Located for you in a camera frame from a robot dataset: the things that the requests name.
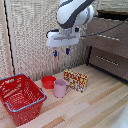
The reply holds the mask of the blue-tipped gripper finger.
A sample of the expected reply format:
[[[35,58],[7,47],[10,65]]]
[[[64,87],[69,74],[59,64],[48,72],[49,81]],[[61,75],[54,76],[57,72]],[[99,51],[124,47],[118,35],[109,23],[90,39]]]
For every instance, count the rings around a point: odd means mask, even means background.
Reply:
[[[57,48],[53,48],[53,55],[54,55],[54,57],[57,57],[57,55],[58,55],[58,51],[57,51]]]
[[[71,46],[66,47],[66,55],[69,55],[70,54],[70,50],[71,50]]]

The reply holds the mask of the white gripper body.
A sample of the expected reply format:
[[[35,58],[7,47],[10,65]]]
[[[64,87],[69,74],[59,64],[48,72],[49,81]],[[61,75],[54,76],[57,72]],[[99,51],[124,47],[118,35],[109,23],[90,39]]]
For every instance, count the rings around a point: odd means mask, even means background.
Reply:
[[[66,45],[74,45],[79,42],[80,28],[73,27],[69,29],[55,29],[47,33],[48,47],[60,47]]]

